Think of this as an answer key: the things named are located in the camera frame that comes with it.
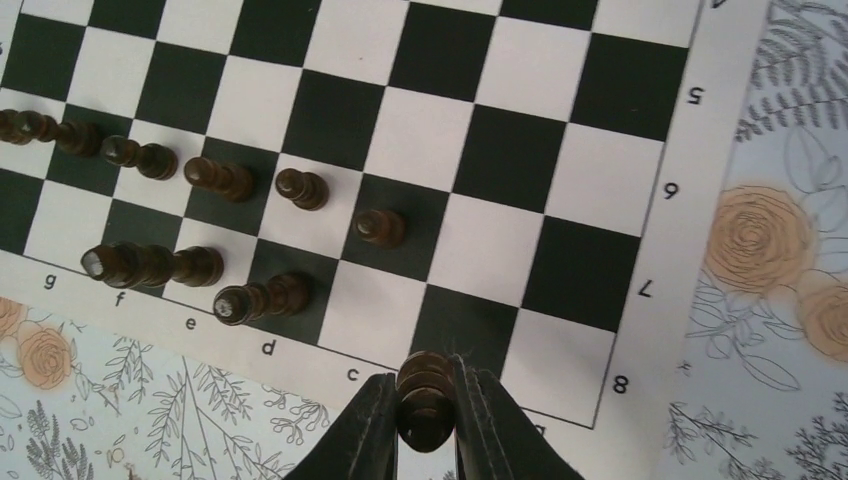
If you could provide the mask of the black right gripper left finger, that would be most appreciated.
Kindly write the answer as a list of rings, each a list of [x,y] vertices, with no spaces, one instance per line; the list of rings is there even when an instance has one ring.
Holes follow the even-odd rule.
[[[393,373],[369,377],[326,434],[286,478],[395,479],[399,406],[395,381]]]

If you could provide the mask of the dark wooden chess piece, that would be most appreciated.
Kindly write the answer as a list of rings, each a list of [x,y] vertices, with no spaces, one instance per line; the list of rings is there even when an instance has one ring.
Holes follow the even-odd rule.
[[[410,355],[398,371],[396,390],[400,397],[396,426],[403,441],[420,453],[440,448],[455,427],[455,381],[449,360],[432,351]]]

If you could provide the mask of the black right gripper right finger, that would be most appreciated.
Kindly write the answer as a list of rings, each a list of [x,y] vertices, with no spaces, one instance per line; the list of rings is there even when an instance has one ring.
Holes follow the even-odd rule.
[[[580,479],[494,374],[451,357],[459,479]]]

